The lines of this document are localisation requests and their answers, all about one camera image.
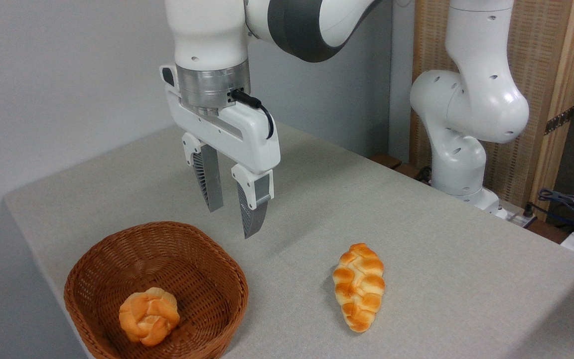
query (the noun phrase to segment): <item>toy bread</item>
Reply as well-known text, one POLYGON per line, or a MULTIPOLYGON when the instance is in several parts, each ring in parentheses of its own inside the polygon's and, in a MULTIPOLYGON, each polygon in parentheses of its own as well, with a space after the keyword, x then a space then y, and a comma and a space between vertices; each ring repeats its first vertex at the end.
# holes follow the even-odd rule
POLYGON ((365 332, 380 310, 385 293, 385 270, 378 255, 365 245, 357 243, 340 257, 333 271, 335 299, 342 307, 342 315, 354 332, 365 332))
POLYGON ((155 346, 178 325, 176 298, 161 288, 133 293, 119 308, 119 321, 130 341, 155 346))

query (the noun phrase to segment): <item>metal bracket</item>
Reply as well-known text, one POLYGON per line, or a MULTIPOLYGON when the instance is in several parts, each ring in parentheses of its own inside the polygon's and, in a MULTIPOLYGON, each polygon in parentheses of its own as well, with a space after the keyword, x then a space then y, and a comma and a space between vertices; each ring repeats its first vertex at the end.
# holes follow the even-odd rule
POLYGON ((570 121, 570 119, 573 116, 573 112, 574 112, 574 106, 572 106, 571 108, 567 109, 561 114, 555 116, 555 118, 552 118, 551 120, 546 122, 546 130, 544 132, 544 135, 545 136, 548 135, 549 133, 553 132, 559 127, 562 127, 562 125, 564 125, 566 122, 570 121))

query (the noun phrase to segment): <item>cable connector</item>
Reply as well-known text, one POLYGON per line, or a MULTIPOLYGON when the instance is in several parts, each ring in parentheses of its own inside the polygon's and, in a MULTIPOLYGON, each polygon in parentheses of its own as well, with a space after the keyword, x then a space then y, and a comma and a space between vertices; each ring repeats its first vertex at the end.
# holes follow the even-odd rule
POLYGON ((242 102, 243 104, 246 104, 253 109, 261 109, 265 113, 265 116, 267 116, 267 121, 269 122, 269 134, 266 140, 272 138, 272 136, 274 135, 274 119, 272 118, 269 111, 265 109, 263 103, 260 102, 260 100, 258 100, 257 98, 249 96, 248 94, 238 89, 233 90, 230 93, 230 96, 232 96, 232 98, 235 101, 242 102))
POLYGON ((522 215, 526 218, 531 218, 533 216, 533 203, 528 202, 526 207, 524 207, 524 213, 522 215))

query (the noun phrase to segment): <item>black cable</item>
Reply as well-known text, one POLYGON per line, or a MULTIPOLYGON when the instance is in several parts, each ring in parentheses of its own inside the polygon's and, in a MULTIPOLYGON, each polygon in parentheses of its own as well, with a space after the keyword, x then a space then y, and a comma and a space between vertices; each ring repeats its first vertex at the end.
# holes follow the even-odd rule
POLYGON ((230 96, 232 96, 232 98, 235 101, 240 101, 243 104, 246 104, 253 109, 263 110, 263 112, 265 113, 265 116, 267 116, 267 121, 269 122, 269 134, 268 134, 266 140, 269 140, 270 138, 272 138, 272 136, 274 135, 274 119, 272 118, 269 111, 267 111, 267 109, 265 109, 262 102, 260 102, 260 100, 258 100, 255 97, 249 96, 248 94, 244 93, 243 91, 241 91, 239 89, 233 90, 230 93, 230 96))
POLYGON ((267 135, 266 140, 269 140, 274 135, 274 121, 272 115, 265 109, 263 105, 259 105, 260 109, 263 110, 265 115, 267 116, 267 121, 269 121, 269 134, 267 135))
POLYGON ((537 206, 537 205, 534 204, 533 202, 528 202, 528 205, 529 205, 529 206, 532 206, 533 208, 537 209, 538 211, 541 211, 541 212, 544 212, 544 213, 548 214, 549 216, 551 216, 551 217, 553 217, 553 218, 555 218, 555 219, 558 219, 558 220, 560 220, 560 221, 562 221, 562 222, 571 223, 571 224, 574 225, 574 220, 569 219, 569 218, 564 218, 564 217, 562 217, 562 216, 558 216, 558 215, 556 215, 556 214, 553 214, 552 212, 547 211, 546 209, 543 209, 542 207, 537 206))

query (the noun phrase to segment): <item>round bread roll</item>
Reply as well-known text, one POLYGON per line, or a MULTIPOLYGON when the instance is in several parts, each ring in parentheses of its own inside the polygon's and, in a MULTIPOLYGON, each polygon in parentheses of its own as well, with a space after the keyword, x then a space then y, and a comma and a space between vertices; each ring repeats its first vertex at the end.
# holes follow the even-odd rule
POLYGON ((335 299, 341 305, 344 321, 354 332, 369 329, 380 310, 385 293, 384 271, 378 255, 365 243, 352 245, 333 271, 335 299))
POLYGON ((119 321, 130 341, 155 346, 178 325, 176 298, 161 288, 134 293, 119 308, 119 321))

